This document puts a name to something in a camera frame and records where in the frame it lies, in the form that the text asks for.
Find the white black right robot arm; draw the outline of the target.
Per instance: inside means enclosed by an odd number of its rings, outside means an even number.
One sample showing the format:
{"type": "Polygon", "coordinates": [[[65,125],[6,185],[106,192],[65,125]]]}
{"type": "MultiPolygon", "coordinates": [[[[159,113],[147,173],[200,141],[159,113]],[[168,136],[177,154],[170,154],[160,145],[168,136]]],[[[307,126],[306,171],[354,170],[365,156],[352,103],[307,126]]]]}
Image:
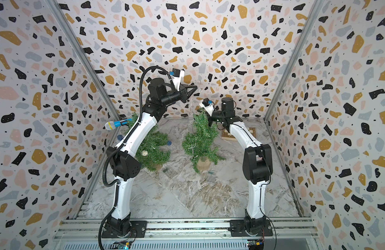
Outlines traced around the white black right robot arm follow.
{"type": "Polygon", "coordinates": [[[236,115],[234,100],[224,97],[221,110],[216,110],[209,99],[204,99],[200,107],[207,112],[209,126],[214,122],[221,123],[244,149],[242,171],[249,183],[248,205],[243,226],[237,226],[249,235],[264,233],[270,221],[264,210],[265,187],[270,184],[273,174],[272,149],[268,144],[259,142],[249,132],[243,120],[236,115]]]}

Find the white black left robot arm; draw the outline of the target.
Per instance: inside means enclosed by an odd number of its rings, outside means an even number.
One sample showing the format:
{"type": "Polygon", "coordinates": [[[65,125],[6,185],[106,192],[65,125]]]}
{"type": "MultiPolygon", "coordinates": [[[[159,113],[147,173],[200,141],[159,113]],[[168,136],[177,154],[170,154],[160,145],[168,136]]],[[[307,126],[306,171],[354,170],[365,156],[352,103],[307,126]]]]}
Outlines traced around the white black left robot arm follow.
{"type": "Polygon", "coordinates": [[[197,90],[195,85],[166,83],[162,78],[153,79],[149,85],[149,96],[141,106],[142,113],[126,137],[116,147],[109,147],[102,180],[106,187],[114,186],[114,202],[104,217],[98,237],[138,237],[130,221],[130,198],[135,178],[141,170],[137,151],[151,129],[174,103],[187,100],[197,90]]]}

